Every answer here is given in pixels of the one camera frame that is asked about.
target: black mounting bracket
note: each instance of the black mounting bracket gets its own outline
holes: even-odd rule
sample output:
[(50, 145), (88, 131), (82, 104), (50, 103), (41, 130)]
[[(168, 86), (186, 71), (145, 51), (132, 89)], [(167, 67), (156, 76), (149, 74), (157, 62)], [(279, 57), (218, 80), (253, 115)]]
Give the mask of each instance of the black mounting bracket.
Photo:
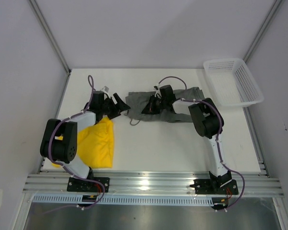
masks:
[(214, 188), (211, 179), (195, 179), (194, 184), (191, 184), (190, 187), (194, 188), (195, 193), (199, 195), (227, 195), (227, 188), (233, 195), (239, 194), (236, 180), (231, 180), (222, 187)]
[[(94, 177), (94, 180), (101, 182), (104, 185), (106, 193), (109, 191), (109, 177)], [(67, 192), (98, 193), (98, 187), (95, 185), (96, 183), (93, 182), (83, 181), (70, 177), (67, 184)]]

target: fabric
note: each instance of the fabric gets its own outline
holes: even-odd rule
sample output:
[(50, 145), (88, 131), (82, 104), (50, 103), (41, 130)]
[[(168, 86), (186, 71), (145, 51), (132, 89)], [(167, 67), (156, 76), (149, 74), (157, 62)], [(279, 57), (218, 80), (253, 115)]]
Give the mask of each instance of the fabric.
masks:
[(77, 154), (84, 164), (93, 169), (112, 168), (114, 133), (113, 122), (108, 117), (78, 133)]
[[(129, 92), (126, 97), (126, 104), (131, 107), (127, 112), (127, 116), (131, 119), (141, 121), (166, 121), (166, 122), (192, 122), (191, 116), (186, 114), (175, 114), (167, 110), (162, 110), (160, 114), (148, 115), (142, 114), (143, 109), (147, 105), (151, 95), (155, 92)], [(184, 98), (188, 100), (204, 99), (202, 90), (198, 87), (192, 87), (186, 90), (174, 90), (176, 98)]]

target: metal pole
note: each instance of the metal pole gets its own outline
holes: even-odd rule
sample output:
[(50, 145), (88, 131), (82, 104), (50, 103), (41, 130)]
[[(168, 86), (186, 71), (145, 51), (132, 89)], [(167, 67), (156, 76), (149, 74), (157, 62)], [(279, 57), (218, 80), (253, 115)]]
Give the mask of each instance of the metal pole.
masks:
[(250, 48), (248, 49), (246, 55), (244, 56), (243, 60), (245, 63), (248, 63), (254, 52), (256, 51), (259, 43), (263, 39), (265, 33), (267, 32), (269, 26), (271, 25), (273, 19), (277, 15), (279, 9), (281, 8), (282, 4), (284, 3), (285, 0), (276, 0), (271, 7), (269, 13), (267, 14), (264, 22), (262, 23), (259, 31), (257, 32), (254, 40), (252, 41), (252, 44)]
[(28, 194), (28, 193), (23, 194), (22, 203), (21, 203), (20, 209), (18, 210), (17, 219), (13, 223), (11, 229), (13, 230), (24, 229), (25, 222), (27, 220), (33, 198), (34, 198), (34, 194)]
[(29, 2), (29, 5), (31, 6), (33, 13), (35, 14), (39, 24), (41, 25), (43, 31), (45, 32), (45, 35), (46, 35), (48, 41), (50, 42), (54, 52), (57, 54), (63, 68), (65, 69), (65, 71), (67, 73), (70, 73), (70, 69), (66, 63), (66, 60), (65, 60), (57, 42), (56, 42), (56, 40), (54, 39), (54, 36), (52, 35), (52, 32), (51, 32), (51, 30), (50, 30), (50, 28), (49, 28), (49, 26), (45, 20), (45, 17), (43, 16), (36, 0), (28, 0), (28, 2)]

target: plastic basket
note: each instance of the plastic basket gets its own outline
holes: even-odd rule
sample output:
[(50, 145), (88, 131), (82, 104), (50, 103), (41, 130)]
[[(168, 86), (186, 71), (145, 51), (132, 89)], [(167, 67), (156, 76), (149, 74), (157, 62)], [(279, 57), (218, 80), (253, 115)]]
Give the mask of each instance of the plastic basket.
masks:
[(247, 107), (264, 100), (245, 62), (239, 58), (204, 62), (208, 87), (216, 103), (224, 107)]

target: white table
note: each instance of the white table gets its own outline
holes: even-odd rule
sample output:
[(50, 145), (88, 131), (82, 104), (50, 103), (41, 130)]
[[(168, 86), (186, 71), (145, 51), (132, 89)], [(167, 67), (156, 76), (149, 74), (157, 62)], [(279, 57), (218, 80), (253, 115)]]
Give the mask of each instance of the white table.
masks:
[[(188, 88), (198, 86), (211, 97), (203, 69), (73, 69), (60, 108), (59, 119), (71, 116), (88, 101), (91, 88), (87, 76), (94, 77), (97, 90), (108, 86), (125, 100), (128, 92), (152, 91), (166, 76), (181, 77)], [(167, 79), (173, 89), (182, 89), (176, 79)], [(242, 108), (220, 109), (224, 119), (223, 147), (228, 166), (242, 173), (260, 172), (251, 135)], [(129, 124), (120, 116), (114, 122), (114, 171), (207, 172), (208, 148), (193, 123), (140, 122)], [(43, 169), (55, 169), (48, 159)]]

